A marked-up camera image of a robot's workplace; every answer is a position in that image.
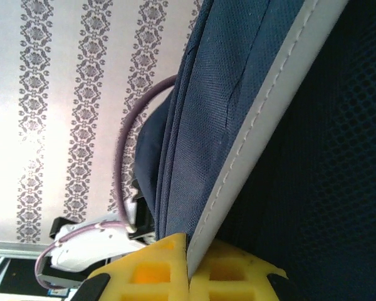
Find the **cable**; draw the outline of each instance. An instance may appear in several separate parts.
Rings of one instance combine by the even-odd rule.
[[[156,84],[153,88],[151,88],[148,92],[146,92],[145,95],[140,100],[136,102],[135,106],[132,108],[130,113],[125,118],[124,125],[120,132],[120,135],[118,136],[115,163],[114,163],[115,198],[117,200],[117,208],[118,208],[118,214],[120,215],[120,221],[105,221],[105,222],[101,222],[97,224],[89,224],[80,229],[74,230],[68,233],[67,235],[64,235],[64,237],[50,244],[49,247],[47,247],[47,249],[45,249],[45,251],[43,251],[42,254],[40,254],[38,259],[36,259],[36,263],[34,267],[36,281],[38,281],[38,283],[42,287],[48,290],[63,288],[63,287],[59,287],[56,285],[52,285],[46,281],[39,279],[38,273],[39,273],[43,258],[46,257],[46,255],[49,254],[51,251],[53,251],[55,248],[61,247],[61,245],[67,242],[68,240],[82,233],[85,233],[87,231],[97,230],[98,228],[100,229],[102,228],[104,229],[125,228],[129,233],[133,233],[136,231],[136,227],[129,221],[127,210],[124,204],[123,193],[122,193],[124,190],[123,178],[122,178],[122,166],[123,166],[125,144],[127,142],[128,135],[135,123],[135,120],[139,116],[139,114],[141,114],[145,110],[146,106],[158,94],[174,86],[176,78],[177,78],[177,75],[173,75],[172,77],[168,77],[165,80],[162,80],[160,83]]]

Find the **yellow foam block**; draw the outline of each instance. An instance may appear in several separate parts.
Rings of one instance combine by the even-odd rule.
[[[278,301],[267,275],[287,277],[274,265],[215,240],[189,287],[191,301]]]
[[[188,301],[185,234],[174,234],[95,270],[110,275],[100,301]]]

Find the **damask pattern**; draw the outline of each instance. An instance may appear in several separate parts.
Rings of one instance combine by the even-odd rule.
[[[131,111],[134,103],[140,99],[153,85],[155,76],[154,68],[156,67],[156,56],[159,54],[159,46],[162,41],[161,32],[164,30],[163,24],[166,17],[167,1],[148,0],[139,6],[140,18],[137,21],[139,27],[135,31],[136,43],[133,44],[134,52],[132,53],[130,75],[128,76],[127,97],[124,98],[126,108],[123,114],[127,115]],[[135,141],[138,133],[143,126],[147,114],[144,112],[136,119],[133,129],[130,131],[130,137],[125,146],[123,157],[122,177],[127,191],[124,199],[133,195],[130,183],[133,174],[133,162],[135,157]],[[115,183],[112,182],[110,191],[109,211],[115,210]]]
[[[17,240],[37,243],[41,234],[41,188],[43,180],[44,132],[46,128],[47,89],[51,48],[50,29],[53,7],[49,0],[22,0],[21,66],[18,105],[20,147],[32,154],[19,180]]]
[[[106,32],[110,30],[109,19],[112,0],[88,0],[82,6],[85,11],[81,19],[83,29],[76,66],[77,86],[74,94],[74,108],[71,122],[71,140],[68,154],[67,183],[64,214],[76,222],[85,220],[91,165],[97,127],[100,88],[102,87],[103,66],[108,41]]]
[[[189,40],[192,30],[194,30],[196,21],[198,20],[199,11],[201,10],[201,7],[202,7],[202,3],[203,3],[203,0],[194,0],[195,8],[191,12],[191,15],[194,17],[194,19],[189,21],[189,25],[188,25],[189,32],[187,33],[187,40]],[[185,51],[185,48],[187,47],[187,44],[188,42],[186,42],[184,45],[184,51]]]

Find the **patterned wallpaper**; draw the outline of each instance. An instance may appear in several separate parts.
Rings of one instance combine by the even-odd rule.
[[[0,241],[47,244],[57,216],[114,211],[123,119],[177,72],[201,2],[0,1]],[[127,184],[139,130],[164,96],[128,140]]]

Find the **seam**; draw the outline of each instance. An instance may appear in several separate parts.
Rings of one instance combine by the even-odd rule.
[[[249,133],[253,130],[253,127],[254,127],[254,124],[255,124],[255,121],[258,119],[260,113],[262,112],[262,109],[265,105],[265,103],[267,102],[268,98],[269,98],[269,95],[270,93],[273,91],[274,87],[276,86],[276,83],[277,83],[277,80],[279,78],[279,76],[281,75],[281,72],[284,70],[284,67],[288,61],[288,59],[290,58],[292,52],[293,52],[293,49],[295,48],[298,40],[300,39],[301,37],[301,34],[303,32],[303,30],[305,29],[306,25],[308,24],[309,22],[309,19],[310,17],[312,16],[313,12],[315,11],[316,9],[316,6],[317,4],[319,3],[319,0],[315,0],[315,2],[313,3],[313,7],[312,9],[306,14],[305,18],[304,18],[304,22],[303,22],[303,25],[301,27],[301,29],[297,32],[296,34],[296,38],[294,40],[294,43],[288,48],[288,52],[287,52],[287,55],[285,57],[285,59],[283,60],[281,66],[280,66],[280,69],[279,71],[277,72],[276,76],[274,77],[273,79],[273,83],[272,85],[270,86],[270,88],[268,89],[268,91],[266,92],[266,95],[264,96],[264,99],[262,101],[262,104],[260,106],[260,108],[258,109],[258,111],[256,112],[256,115],[254,116],[254,118],[252,119],[251,121],[251,125],[249,126],[249,129],[246,131],[245,135],[244,135],[244,139],[243,141],[241,142],[241,144],[239,145],[238,147],[238,150],[236,151],[236,155],[234,156],[234,158],[232,159],[231,163],[230,163],[230,166],[229,166],[229,169],[227,171],[227,173],[224,175],[223,177],[223,181],[222,181],[222,184],[219,186],[219,188],[217,189],[217,193],[216,193],[216,197],[213,199],[212,203],[211,203],[211,206],[209,208],[209,210],[207,211],[207,214],[205,216],[205,219],[201,225],[201,227],[199,228],[199,232],[198,232],[198,235],[196,236],[195,240],[192,242],[192,248],[189,250],[188,254],[187,254],[187,259],[190,257],[191,253],[194,251],[194,248],[196,246],[196,243],[198,241],[198,238],[201,236],[201,233],[202,233],[202,230],[203,230],[203,227],[205,226],[208,218],[209,218],[209,215],[210,213],[212,212],[212,210],[214,209],[214,206],[216,204],[216,201],[220,195],[220,192],[223,188],[223,186],[225,185],[226,181],[227,181],[227,178],[228,176],[230,175],[230,172],[232,171],[233,167],[234,167],[234,163],[235,161],[238,159],[238,157],[241,155],[241,150],[243,149],[243,146],[246,142],[246,139],[248,138],[248,135]]]

